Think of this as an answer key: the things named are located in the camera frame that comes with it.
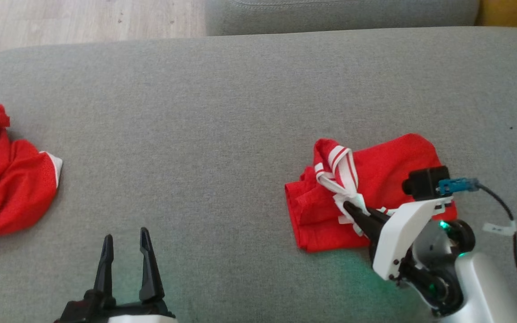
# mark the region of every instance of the blue connector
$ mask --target blue connector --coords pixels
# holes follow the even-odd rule
[[[478,178],[443,179],[438,182],[436,190],[441,196],[455,192],[475,192],[478,190]]]

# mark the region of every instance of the gray couch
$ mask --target gray couch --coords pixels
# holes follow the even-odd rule
[[[208,35],[472,26],[479,0],[206,0]]]
[[[0,323],[51,322],[115,238],[114,293],[137,299],[148,227],[181,322],[428,321],[365,250],[296,248],[283,185],[333,137],[362,149],[424,135],[517,218],[517,29],[437,27],[59,45],[0,53],[9,133],[64,160],[31,229],[0,237]],[[517,300],[507,224],[456,196]]]

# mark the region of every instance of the yellow object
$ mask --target yellow object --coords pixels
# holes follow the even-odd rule
[[[480,0],[478,25],[517,27],[517,0]]]

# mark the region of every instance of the green led light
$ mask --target green led light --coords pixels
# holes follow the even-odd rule
[[[450,225],[444,221],[440,221],[439,225],[444,229],[444,231],[449,231],[451,229]]]

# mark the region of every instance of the wooden floor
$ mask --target wooden floor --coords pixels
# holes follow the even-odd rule
[[[0,0],[0,51],[204,35],[204,0]]]

